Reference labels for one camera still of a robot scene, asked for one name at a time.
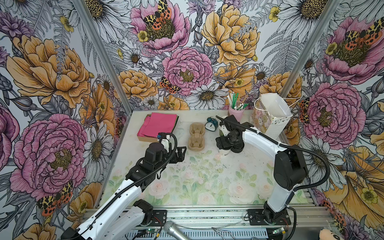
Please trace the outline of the white paper coffee cup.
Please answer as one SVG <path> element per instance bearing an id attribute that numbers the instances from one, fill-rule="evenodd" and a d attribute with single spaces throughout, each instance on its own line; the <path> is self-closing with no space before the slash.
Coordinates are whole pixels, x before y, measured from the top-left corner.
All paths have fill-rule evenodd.
<path id="1" fill-rule="evenodd" d="M 231 152 L 231 150 L 224 150 L 224 149 L 221 149 L 219 150 L 219 155 L 220 156 L 227 156 L 229 153 Z"/>

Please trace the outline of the cartoon animal gift bag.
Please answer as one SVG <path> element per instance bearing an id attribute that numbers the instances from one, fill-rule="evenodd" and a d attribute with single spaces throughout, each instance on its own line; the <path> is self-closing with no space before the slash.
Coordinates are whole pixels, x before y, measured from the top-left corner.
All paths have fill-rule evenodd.
<path id="1" fill-rule="evenodd" d="M 292 98 L 292 104 L 288 104 L 288 98 L 282 98 L 277 93 L 261 94 L 254 102 L 251 115 L 251 123 L 263 134 L 278 140 L 293 114 L 291 107 L 301 98 Z"/>

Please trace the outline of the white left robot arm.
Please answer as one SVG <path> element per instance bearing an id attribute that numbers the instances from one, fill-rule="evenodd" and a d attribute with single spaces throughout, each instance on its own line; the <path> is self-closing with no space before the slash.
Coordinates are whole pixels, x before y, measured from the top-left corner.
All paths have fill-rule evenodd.
<path id="1" fill-rule="evenodd" d="M 76 229 L 69 227 L 62 240 L 119 240 L 139 225 L 148 225 L 153 218 L 153 206 L 139 196 L 161 177 L 169 164 L 185 159 L 185 147 L 178 147 L 172 133 L 160 133 L 144 157 L 133 166 L 117 191 Z"/>

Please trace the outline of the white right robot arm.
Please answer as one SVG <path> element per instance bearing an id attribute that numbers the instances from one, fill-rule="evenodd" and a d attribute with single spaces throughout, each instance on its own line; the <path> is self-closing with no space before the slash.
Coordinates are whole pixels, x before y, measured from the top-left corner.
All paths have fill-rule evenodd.
<path id="1" fill-rule="evenodd" d="M 272 195 L 264 203 L 262 212 L 257 216 L 267 225 L 276 224 L 287 214 L 290 202 L 297 191 L 321 186 L 329 179 L 330 164 L 320 154 L 297 145 L 283 144 L 262 133 L 248 122 L 239 123 L 233 115 L 226 118 L 218 117 L 218 120 L 220 120 L 223 132 L 223 135 L 216 138 L 219 150 L 239 154 L 249 144 L 274 160 L 273 177 L 277 184 L 273 188 Z M 325 168 L 321 179 L 308 185 L 302 184 L 309 175 L 304 158 L 305 153 L 318 158 Z"/>

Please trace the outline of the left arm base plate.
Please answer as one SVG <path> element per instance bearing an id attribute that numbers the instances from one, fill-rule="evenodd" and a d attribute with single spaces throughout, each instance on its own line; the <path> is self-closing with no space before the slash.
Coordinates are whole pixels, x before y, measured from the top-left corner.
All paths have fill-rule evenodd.
<path id="1" fill-rule="evenodd" d="M 143 227 L 163 227 L 167 221 L 167 210 L 154 210 L 150 221 Z"/>

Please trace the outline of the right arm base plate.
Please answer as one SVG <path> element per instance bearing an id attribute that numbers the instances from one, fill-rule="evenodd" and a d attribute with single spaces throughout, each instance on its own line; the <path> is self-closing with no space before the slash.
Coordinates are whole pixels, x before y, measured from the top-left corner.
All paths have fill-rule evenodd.
<path id="1" fill-rule="evenodd" d="M 245 220 L 251 226 L 291 225 L 291 219 L 286 209 L 275 213 L 268 209 L 248 209 Z"/>

